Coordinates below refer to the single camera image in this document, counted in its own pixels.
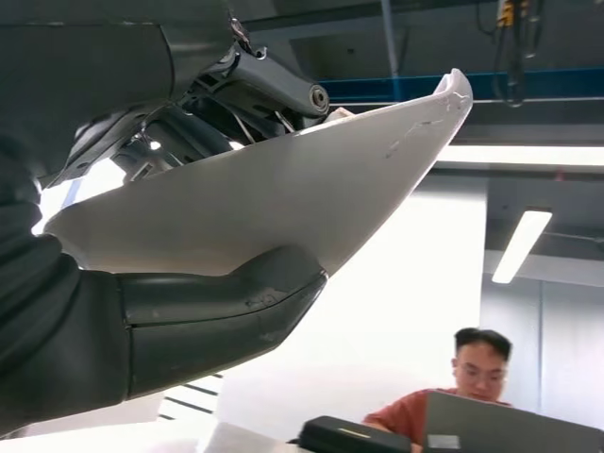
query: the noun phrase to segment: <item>white fairing panel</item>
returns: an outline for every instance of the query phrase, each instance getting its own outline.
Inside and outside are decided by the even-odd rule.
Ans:
[[[231,272],[273,247],[337,271],[417,186],[472,107],[458,70],[434,94],[256,143],[73,205],[49,222],[82,267]]]

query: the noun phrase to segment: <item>black object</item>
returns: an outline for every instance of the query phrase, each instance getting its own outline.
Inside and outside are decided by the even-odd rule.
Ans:
[[[314,453],[409,453],[411,440],[333,417],[307,422],[297,441]]]
[[[191,159],[225,151],[209,126],[174,111],[233,49],[225,2],[15,0],[0,5],[0,25],[9,25],[0,26],[0,435],[265,353],[325,285],[295,246],[224,277],[111,275],[32,234],[39,182],[82,176],[119,150],[149,160],[124,149],[156,119],[164,127],[149,132],[199,144]]]

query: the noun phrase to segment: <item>fluorescent light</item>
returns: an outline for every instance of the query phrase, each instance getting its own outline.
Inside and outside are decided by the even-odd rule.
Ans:
[[[551,218],[551,212],[527,210],[510,240],[493,275],[495,283],[510,283]]]
[[[604,166],[604,148],[589,146],[470,146],[450,145],[441,162],[524,165]]]

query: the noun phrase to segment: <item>laptop lid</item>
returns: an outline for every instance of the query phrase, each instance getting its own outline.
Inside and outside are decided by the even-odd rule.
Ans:
[[[602,432],[453,394],[428,395],[424,453],[599,453]]]

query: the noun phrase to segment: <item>white wall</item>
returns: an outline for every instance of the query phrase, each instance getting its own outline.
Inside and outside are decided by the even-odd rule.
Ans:
[[[330,414],[359,421],[453,384],[453,335],[479,324],[483,180],[431,178],[333,277],[290,338],[225,376],[217,415],[278,439]]]

